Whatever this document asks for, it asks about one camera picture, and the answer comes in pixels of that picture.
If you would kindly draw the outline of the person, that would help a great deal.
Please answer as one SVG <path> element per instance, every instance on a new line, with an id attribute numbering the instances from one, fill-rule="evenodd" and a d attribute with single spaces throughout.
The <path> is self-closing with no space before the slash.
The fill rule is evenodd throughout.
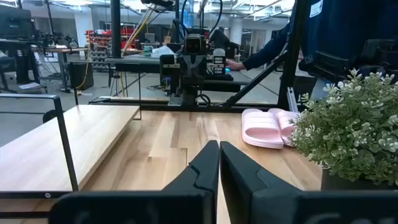
<path id="1" fill-rule="evenodd" d="M 398 0 L 308 0 L 305 25 L 301 30 L 297 66 L 292 87 L 296 95 L 308 93 L 317 100 L 326 94 L 327 84 L 335 84 L 348 78 L 334 76 L 313 66 L 315 52 L 325 52 L 350 61 L 350 70 L 357 69 L 363 75 L 371 72 L 393 74 L 398 80 Z M 282 52 L 290 21 L 263 48 L 246 59 L 245 70 L 270 65 Z M 395 40 L 387 61 L 391 66 L 367 64 L 361 58 L 368 39 Z"/>

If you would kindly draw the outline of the green artificial plant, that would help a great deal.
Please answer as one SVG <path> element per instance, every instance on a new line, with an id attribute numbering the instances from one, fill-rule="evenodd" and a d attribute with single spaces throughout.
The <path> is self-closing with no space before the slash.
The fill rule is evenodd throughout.
<path id="1" fill-rule="evenodd" d="M 289 141 L 320 165 L 332 182 L 398 188 L 398 80 L 381 72 L 350 71 L 324 87 L 292 120 Z"/>

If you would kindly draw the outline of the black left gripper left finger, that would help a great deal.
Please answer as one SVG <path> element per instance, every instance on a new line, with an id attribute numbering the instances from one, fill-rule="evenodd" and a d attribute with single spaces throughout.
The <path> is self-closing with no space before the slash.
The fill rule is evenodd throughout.
<path id="1" fill-rule="evenodd" d="M 162 190 L 70 193 L 49 224 L 216 224 L 219 161 L 218 142 L 208 141 Z"/>

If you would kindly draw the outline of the red parts rack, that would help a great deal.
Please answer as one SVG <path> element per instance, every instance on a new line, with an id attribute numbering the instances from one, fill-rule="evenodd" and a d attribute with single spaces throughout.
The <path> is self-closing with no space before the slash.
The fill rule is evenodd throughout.
<path id="1" fill-rule="evenodd" d="M 105 59 L 112 55 L 112 30 L 110 29 L 110 25 L 110 23 L 106 23 L 106 29 L 85 31 L 88 53 L 93 70 L 105 71 L 109 68 L 109 65 L 105 63 Z M 135 24 L 121 23 L 121 49 L 125 47 L 135 28 Z"/>

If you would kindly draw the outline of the person's hand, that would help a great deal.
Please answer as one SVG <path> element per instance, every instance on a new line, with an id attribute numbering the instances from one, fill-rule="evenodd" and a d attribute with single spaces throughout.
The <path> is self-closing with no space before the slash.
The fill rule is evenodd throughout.
<path id="1" fill-rule="evenodd" d="M 226 68 L 234 71 L 245 70 L 246 67 L 241 62 L 235 62 L 231 59 L 226 59 Z"/>

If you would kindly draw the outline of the wooden top desk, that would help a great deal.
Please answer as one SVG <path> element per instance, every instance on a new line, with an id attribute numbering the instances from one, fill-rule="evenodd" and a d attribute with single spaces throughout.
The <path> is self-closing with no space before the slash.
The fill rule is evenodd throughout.
<path id="1" fill-rule="evenodd" d="M 65 91 L 70 86 L 70 78 L 69 78 L 69 74 L 67 71 L 68 55 L 82 53 L 85 56 L 86 53 L 88 52 L 88 48 L 86 48 L 86 47 L 77 47 L 77 48 L 32 47 L 32 51 L 35 53 L 38 53 L 39 62 L 43 67 L 46 66 L 46 64 L 50 63 L 50 62 L 46 62 L 44 59 L 46 53 L 57 56 L 57 63 L 58 63 L 59 69 L 56 70 L 54 68 L 53 70 L 50 70 L 49 75 L 40 77 L 39 80 L 61 81 L 60 89 L 62 91 Z"/>

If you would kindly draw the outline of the black metal rig frame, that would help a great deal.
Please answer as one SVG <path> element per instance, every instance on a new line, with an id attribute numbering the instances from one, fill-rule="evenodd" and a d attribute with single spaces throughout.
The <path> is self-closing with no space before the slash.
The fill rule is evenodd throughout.
<path id="1" fill-rule="evenodd" d="M 271 74 L 281 63 L 284 64 L 284 71 L 279 88 L 279 98 L 276 108 L 297 112 L 299 110 L 292 88 L 295 76 L 297 59 L 299 56 L 299 43 L 302 37 L 301 30 L 305 25 L 305 10 L 308 0 L 296 0 L 293 8 L 293 22 L 287 34 L 286 43 L 282 52 L 268 65 L 258 76 L 243 86 L 237 93 L 221 91 L 204 91 L 213 103 L 213 106 L 206 106 L 199 99 L 198 106 L 169 106 L 169 100 L 144 100 L 142 98 L 128 98 L 116 96 L 101 96 L 91 101 L 93 105 L 122 105 L 138 106 L 140 110 L 152 111 L 190 111 L 206 113 L 241 113 L 245 109 L 256 108 L 267 111 L 273 106 L 260 103 L 240 103 L 240 100 L 248 94 L 255 86 Z"/>

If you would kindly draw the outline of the black boxes with white labels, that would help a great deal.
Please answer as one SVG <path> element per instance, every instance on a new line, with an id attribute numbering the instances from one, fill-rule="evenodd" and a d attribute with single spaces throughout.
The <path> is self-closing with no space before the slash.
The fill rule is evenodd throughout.
<path id="1" fill-rule="evenodd" d="M 225 75 L 226 57 L 207 55 L 207 72 L 210 75 Z"/>

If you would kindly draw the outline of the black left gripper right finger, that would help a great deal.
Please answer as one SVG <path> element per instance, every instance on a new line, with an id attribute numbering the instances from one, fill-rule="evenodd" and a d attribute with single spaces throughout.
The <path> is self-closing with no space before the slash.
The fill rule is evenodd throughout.
<path id="1" fill-rule="evenodd" d="M 398 224 L 398 190 L 300 190 L 227 141 L 220 143 L 232 224 Z"/>

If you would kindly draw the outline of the dark plant pot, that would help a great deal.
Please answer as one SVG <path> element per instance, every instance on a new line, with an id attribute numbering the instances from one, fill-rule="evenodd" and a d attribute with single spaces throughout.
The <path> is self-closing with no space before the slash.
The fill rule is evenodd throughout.
<path id="1" fill-rule="evenodd" d="M 364 179 L 350 181 L 338 175 L 331 175 L 328 169 L 322 169 L 321 190 L 398 190 L 398 186 L 386 182 L 376 185 Z"/>

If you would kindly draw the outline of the wooden shelf with black frame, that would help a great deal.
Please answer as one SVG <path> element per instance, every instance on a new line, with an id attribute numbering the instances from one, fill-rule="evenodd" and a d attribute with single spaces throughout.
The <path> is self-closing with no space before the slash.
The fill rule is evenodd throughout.
<path id="1" fill-rule="evenodd" d="M 37 204 L 79 192 L 140 113 L 139 106 L 76 105 L 57 95 L 0 94 L 50 100 L 55 117 L 0 147 L 0 220 L 45 218 Z"/>

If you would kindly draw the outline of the grey desk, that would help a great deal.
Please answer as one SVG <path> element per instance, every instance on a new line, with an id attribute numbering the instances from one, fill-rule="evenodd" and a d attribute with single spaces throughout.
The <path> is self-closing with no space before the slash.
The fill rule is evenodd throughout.
<path id="1" fill-rule="evenodd" d="M 180 68 L 180 57 L 173 54 L 161 55 L 157 58 L 129 55 L 123 58 L 110 57 L 105 62 L 115 65 L 119 72 L 158 73 L 162 78 L 170 80 L 171 93 L 181 93 L 188 88 L 237 93 L 248 84 L 248 82 L 233 80 L 233 77 L 227 73 L 225 75 L 210 75 L 207 69 L 203 78 L 185 78 Z"/>

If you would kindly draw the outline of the pink rubber slide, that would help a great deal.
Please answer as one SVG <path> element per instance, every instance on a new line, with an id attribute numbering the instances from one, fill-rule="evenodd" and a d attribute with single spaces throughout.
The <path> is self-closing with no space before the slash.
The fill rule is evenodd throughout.
<path id="1" fill-rule="evenodd" d="M 290 141 L 290 137 L 295 130 L 294 123 L 297 118 L 300 116 L 300 113 L 285 111 L 278 108 L 269 109 L 268 112 L 272 113 L 276 118 L 276 121 L 279 125 L 281 138 L 285 145 L 292 147 L 293 144 Z"/>
<path id="2" fill-rule="evenodd" d="M 245 143 L 270 149 L 282 149 L 284 142 L 276 117 L 269 112 L 246 109 L 242 113 L 242 139 Z"/>

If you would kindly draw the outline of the black equipment case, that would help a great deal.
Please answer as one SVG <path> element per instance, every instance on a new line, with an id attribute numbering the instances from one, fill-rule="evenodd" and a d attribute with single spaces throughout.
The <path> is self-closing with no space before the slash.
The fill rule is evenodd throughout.
<path id="1" fill-rule="evenodd" d="M 334 76 L 343 76 L 349 73 L 350 61 L 325 52 L 315 52 L 313 66 Z"/>

